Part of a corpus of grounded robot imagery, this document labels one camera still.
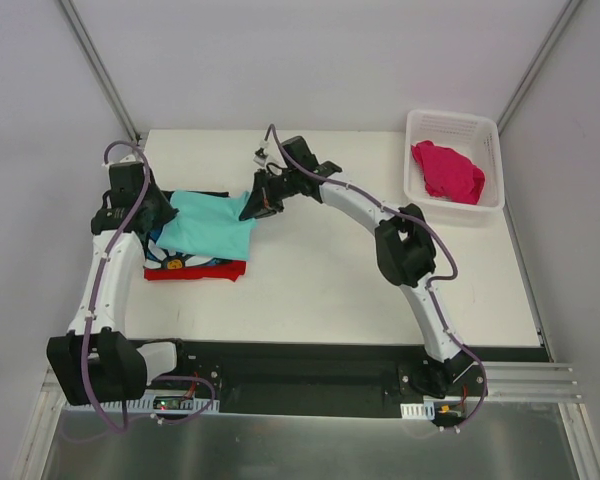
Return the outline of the teal t shirt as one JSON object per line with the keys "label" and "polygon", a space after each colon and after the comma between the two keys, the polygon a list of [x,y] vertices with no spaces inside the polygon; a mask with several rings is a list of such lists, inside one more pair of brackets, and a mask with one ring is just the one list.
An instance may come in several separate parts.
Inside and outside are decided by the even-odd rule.
{"label": "teal t shirt", "polygon": [[249,193],[222,197],[176,190],[170,199],[178,210],[156,240],[165,250],[226,260],[248,261],[255,219],[240,220]]}

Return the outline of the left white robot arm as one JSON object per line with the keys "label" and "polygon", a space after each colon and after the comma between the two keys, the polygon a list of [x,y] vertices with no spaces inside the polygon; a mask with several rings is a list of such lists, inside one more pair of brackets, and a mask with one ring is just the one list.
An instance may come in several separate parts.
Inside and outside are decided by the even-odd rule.
{"label": "left white robot arm", "polygon": [[184,387],[190,363],[173,340],[136,345],[124,335],[131,283],[143,273],[150,233],[177,211],[139,161],[108,169],[110,188],[91,220],[92,263],[74,319],[49,339],[47,359],[69,404],[136,400],[159,378]]}

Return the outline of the red t shirt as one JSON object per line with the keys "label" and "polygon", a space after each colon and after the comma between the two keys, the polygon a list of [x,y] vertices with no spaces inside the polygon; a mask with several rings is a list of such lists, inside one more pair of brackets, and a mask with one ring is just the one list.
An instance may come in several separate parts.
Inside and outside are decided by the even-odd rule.
{"label": "red t shirt", "polygon": [[181,260],[171,260],[160,268],[144,267],[144,278],[148,281],[180,281],[201,279],[227,279],[235,282],[246,273],[244,261],[199,264],[186,266]]}

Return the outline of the left aluminium frame post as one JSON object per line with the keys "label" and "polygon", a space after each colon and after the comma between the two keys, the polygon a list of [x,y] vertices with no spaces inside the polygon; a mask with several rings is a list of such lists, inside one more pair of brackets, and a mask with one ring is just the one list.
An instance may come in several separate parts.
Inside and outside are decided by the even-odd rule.
{"label": "left aluminium frame post", "polygon": [[125,132],[126,137],[136,143],[141,143],[143,140],[142,132],[133,121],[129,110],[88,31],[86,23],[81,17],[76,3],[72,0],[57,0],[55,1],[55,4],[66,22],[71,35],[81,51],[88,68],[95,78],[115,119]]}

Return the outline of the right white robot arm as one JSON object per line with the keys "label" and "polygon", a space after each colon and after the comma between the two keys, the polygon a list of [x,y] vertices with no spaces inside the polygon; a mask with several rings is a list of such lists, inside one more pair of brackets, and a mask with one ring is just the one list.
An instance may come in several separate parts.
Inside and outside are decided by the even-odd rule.
{"label": "right white robot arm", "polygon": [[402,291],[422,333],[426,360],[409,375],[410,387],[436,399],[456,392],[478,359],[460,340],[438,298],[435,283],[455,279],[458,269],[450,260],[451,275],[435,273],[436,249],[442,242],[422,210],[414,204],[390,207],[375,199],[351,183],[338,165],[319,162],[301,136],[278,145],[284,166],[271,159],[268,146],[268,140],[263,139],[254,153],[258,169],[239,219],[275,215],[284,210],[286,199],[304,195],[364,227],[374,238],[381,275]]}

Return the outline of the magenta t shirt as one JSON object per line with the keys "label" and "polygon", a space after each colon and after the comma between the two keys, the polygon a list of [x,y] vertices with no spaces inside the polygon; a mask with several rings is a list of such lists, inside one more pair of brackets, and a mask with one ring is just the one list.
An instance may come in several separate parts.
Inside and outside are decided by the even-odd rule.
{"label": "magenta t shirt", "polygon": [[468,157],[429,140],[412,145],[410,150],[429,195],[461,204],[479,203],[486,177]]}

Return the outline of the right aluminium frame post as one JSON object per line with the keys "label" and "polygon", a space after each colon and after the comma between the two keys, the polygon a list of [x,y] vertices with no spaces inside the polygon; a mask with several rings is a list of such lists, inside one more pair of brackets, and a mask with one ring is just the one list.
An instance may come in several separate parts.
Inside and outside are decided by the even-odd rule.
{"label": "right aluminium frame post", "polygon": [[496,121],[498,133],[500,135],[503,134],[512,118],[521,107],[535,81],[542,73],[545,64],[550,59],[553,51],[560,43],[584,4],[584,0],[568,0],[562,5],[558,15],[532,56],[527,68]]}

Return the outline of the aluminium frame post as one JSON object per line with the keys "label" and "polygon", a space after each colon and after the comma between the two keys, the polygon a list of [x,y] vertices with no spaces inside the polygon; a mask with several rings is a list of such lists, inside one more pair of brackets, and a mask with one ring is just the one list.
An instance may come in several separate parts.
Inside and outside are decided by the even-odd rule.
{"label": "aluminium frame post", "polygon": [[584,4],[584,0],[568,0],[562,5],[558,15],[532,56],[527,68],[496,121],[498,133],[500,135],[503,134],[512,118],[521,107],[535,81],[542,73],[545,64],[550,59],[553,51],[560,43]]}
{"label": "aluminium frame post", "polygon": [[81,51],[88,68],[95,78],[115,119],[125,132],[126,137],[136,143],[141,143],[143,140],[142,132],[133,121],[129,110],[88,31],[86,23],[81,17],[76,3],[72,0],[57,0],[55,1],[55,4],[66,22],[71,35]]}

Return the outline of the white plastic basket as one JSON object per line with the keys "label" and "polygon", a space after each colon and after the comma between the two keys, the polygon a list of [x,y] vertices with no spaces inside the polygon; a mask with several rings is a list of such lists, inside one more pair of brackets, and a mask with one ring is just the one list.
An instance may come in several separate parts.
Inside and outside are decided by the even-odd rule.
{"label": "white plastic basket", "polygon": [[403,190],[413,202],[458,222],[499,214],[505,195],[495,122],[466,113],[410,111]]}

